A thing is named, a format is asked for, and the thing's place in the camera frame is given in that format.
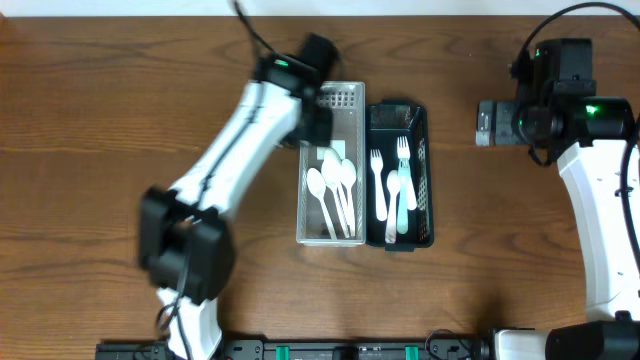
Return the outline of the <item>white plastic fork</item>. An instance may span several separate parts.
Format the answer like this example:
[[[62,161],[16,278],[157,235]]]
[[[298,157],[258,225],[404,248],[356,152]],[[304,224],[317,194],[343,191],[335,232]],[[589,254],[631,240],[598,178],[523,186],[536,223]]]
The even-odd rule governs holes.
[[[378,221],[387,219],[387,207],[382,186],[382,170],[384,162],[379,149],[370,150],[370,166],[374,174],[375,214]]]
[[[399,161],[398,176],[400,179],[399,204],[397,212],[397,232],[406,234],[409,229],[408,219],[408,183],[410,180],[409,162],[406,159]]]
[[[406,136],[400,136],[397,138],[397,155],[399,161],[398,173],[402,189],[405,191],[407,209],[409,211],[415,210],[417,207],[417,199],[411,174],[411,152],[408,138]]]

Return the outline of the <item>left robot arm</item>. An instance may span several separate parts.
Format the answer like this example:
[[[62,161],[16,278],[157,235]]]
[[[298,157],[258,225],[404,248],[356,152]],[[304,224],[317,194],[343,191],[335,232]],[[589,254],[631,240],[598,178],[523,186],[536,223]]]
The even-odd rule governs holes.
[[[175,358],[220,354],[217,298],[236,259],[231,224],[277,147],[329,145],[333,115],[318,98],[337,59],[336,46],[314,33],[295,55],[259,58],[230,120],[201,158],[168,189],[152,186],[142,196],[138,265],[163,303],[156,326]]]

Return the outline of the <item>white plastic spoon crossing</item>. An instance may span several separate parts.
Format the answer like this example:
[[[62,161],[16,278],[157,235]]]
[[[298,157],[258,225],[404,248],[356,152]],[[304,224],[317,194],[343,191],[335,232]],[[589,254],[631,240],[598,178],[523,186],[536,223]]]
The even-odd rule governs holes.
[[[332,240],[337,239],[333,221],[329,215],[325,203],[326,183],[324,177],[316,168],[309,168],[307,171],[306,182],[309,192],[320,202],[321,210],[324,216],[325,224]]]

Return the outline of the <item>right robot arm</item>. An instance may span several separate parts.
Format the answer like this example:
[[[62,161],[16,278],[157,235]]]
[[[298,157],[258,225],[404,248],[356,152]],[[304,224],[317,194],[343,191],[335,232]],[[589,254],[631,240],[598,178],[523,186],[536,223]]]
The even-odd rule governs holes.
[[[639,356],[639,151],[629,102],[599,97],[592,42],[538,43],[513,64],[516,97],[478,105],[479,146],[525,146],[555,165],[569,193],[586,278],[586,320],[552,330],[503,328],[491,359]]]

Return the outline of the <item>white plastic spoon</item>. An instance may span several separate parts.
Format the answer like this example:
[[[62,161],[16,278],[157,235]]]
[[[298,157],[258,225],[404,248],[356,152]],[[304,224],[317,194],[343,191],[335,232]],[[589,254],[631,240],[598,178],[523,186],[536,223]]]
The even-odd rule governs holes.
[[[338,192],[338,180],[337,180],[337,173],[335,172],[335,163],[331,159],[327,157],[324,158],[324,161],[321,166],[321,174],[324,177],[326,186],[333,193],[336,213],[338,215],[342,231],[344,233],[345,238],[349,239],[350,234],[349,234],[348,224],[344,215],[342,201],[340,200],[339,192]]]
[[[337,152],[331,147],[327,147],[324,150],[321,174],[324,177],[327,187],[333,193],[336,212],[339,216],[343,233],[345,237],[349,239],[352,237],[352,234],[350,231],[349,216],[347,215],[349,207],[341,183],[341,160]]]
[[[346,189],[347,199],[347,217],[349,221],[349,229],[352,237],[356,236],[356,220],[355,220],[355,208],[352,194],[352,188],[356,183],[356,169],[354,164],[349,159],[343,159],[341,161],[342,166],[342,178],[341,182]]]
[[[386,180],[387,190],[389,192],[389,207],[385,227],[385,242],[393,244],[396,242],[397,235],[397,202],[401,189],[401,180],[397,170],[392,170]]]

